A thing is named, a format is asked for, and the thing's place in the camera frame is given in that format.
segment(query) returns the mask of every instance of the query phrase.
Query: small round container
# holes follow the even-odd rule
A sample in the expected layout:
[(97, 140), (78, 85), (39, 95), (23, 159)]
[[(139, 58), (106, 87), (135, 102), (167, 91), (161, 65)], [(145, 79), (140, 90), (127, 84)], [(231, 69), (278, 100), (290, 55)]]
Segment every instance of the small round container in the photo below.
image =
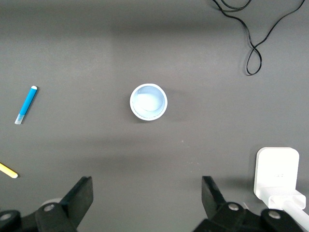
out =
[(132, 92), (130, 106), (138, 118), (152, 121), (164, 114), (168, 106), (168, 99), (159, 86), (143, 84)]

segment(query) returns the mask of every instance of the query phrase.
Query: black cable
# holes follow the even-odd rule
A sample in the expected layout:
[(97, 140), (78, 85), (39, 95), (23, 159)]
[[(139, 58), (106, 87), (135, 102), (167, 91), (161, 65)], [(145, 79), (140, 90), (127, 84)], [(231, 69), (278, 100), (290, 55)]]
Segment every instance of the black cable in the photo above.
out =
[[(283, 18), (285, 18), (286, 16), (288, 16), (288, 15), (290, 15), (290, 14), (292, 14), (292, 13), (298, 11), (299, 8), (300, 8), (300, 7), (304, 4), (304, 2), (305, 2), (305, 0), (302, 0), (302, 2), (300, 3), (300, 5), (299, 5), (295, 10), (293, 10), (293, 11), (291, 11), (290, 13), (287, 13), (287, 14), (285, 14), (284, 16), (282, 16), (282, 17), (271, 27), (271, 29), (269, 30), (269, 32), (268, 32), (268, 34), (266, 35), (266, 37), (265, 37), (261, 42), (259, 42), (259, 43), (257, 43), (256, 45), (254, 45), (254, 44), (252, 43), (250, 31), (249, 31), (247, 25), (245, 24), (245, 22), (242, 21), (240, 18), (237, 18), (237, 17), (235, 17), (235, 16), (228, 15), (228, 14), (226, 13), (226, 12), (237, 12), (237, 11), (241, 11), (241, 10), (245, 9), (245, 8), (250, 4), (250, 2), (251, 2), (252, 0), (249, 0), (249, 1), (248, 1), (244, 6), (242, 6), (242, 7), (232, 7), (232, 6), (228, 5), (224, 0), (221, 0), (221, 2), (222, 2), (226, 7), (228, 7), (229, 9), (232, 9), (232, 10), (223, 10), (222, 7), (219, 5), (219, 3), (218, 3), (216, 0), (212, 0), (212, 1), (213, 1), (214, 3), (216, 3), (216, 5), (218, 6), (219, 10), (222, 12), (222, 14), (223, 14), (224, 16), (238, 20), (238, 21), (244, 26), (244, 28), (245, 28), (245, 30), (246, 30), (246, 32), (247, 32), (248, 39), (249, 39), (249, 43), (250, 43), (251, 49), (252, 49), (251, 52), (250, 52), (250, 54), (249, 54), (249, 57), (248, 57), (248, 59), (247, 59), (247, 64), (246, 64), (246, 70), (247, 70), (248, 76), (252, 76), (252, 75), (257, 74), (257, 73), (260, 71), (260, 69), (262, 68), (262, 56), (261, 56), (261, 53), (259, 52), (259, 50), (257, 50), (257, 47), (258, 47), (259, 45), (261, 45), (262, 43), (264, 43), (264, 42), (268, 39), (270, 33), (273, 31), (273, 29), (275, 28), (275, 26), (276, 26)], [(249, 65), (249, 61), (250, 61), (250, 58), (251, 58), (253, 52), (255, 52), (255, 53), (259, 56), (260, 65), (259, 65), (259, 68), (258, 68), (255, 72), (252, 73), (252, 72), (249, 71), (248, 65)]]

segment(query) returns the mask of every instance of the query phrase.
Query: yellow marker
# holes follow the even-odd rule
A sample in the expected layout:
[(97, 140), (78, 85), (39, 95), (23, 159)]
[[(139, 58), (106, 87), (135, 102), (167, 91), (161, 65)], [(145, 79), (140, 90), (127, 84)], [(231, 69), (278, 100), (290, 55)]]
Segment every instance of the yellow marker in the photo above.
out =
[(0, 171), (4, 172), (11, 178), (18, 178), (18, 174), (14, 172), (12, 169), (9, 169), (7, 166), (4, 166), (2, 163), (0, 163)]

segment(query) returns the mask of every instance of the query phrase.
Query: white plug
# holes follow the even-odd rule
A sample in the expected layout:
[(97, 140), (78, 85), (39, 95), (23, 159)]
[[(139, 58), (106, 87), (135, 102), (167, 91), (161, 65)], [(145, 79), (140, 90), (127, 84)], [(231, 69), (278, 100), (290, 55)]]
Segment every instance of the white plug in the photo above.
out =
[(284, 210), (309, 231), (302, 211), (306, 197), (296, 188), (299, 153), (290, 147), (263, 147), (257, 153), (254, 193), (268, 208)]

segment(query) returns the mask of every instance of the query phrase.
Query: blue marker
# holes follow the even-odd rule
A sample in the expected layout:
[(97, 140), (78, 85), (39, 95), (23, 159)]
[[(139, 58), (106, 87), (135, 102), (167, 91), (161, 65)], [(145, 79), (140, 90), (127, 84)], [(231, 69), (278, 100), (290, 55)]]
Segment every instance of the blue marker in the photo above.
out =
[(23, 104), (23, 106), (20, 109), (20, 112), (19, 112), (19, 114), (17, 116), (17, 119), (15, 121), (15, 124), (17, 124), (17, 125), (21, 124), (21, 121), (23, 120), (23, 118), (24, 118), (24, 116), (25, 116), (25, 114), (26, 114), (26, 112), (27, 112), (27, 110), (28, 110), (28, 108), (29, 108), (33, 98), (34, 98), (34, 95), (37, 92), (37, 90), (38, 90), (38, 88), (36, 86), (32, 86), (31, 87), (31, 89), (30, 89), (30, 91), (29, 91), (29, 93), (28, 93), (28, 95), (27, 95), (27, 97), (25, 99), (24, 104)]

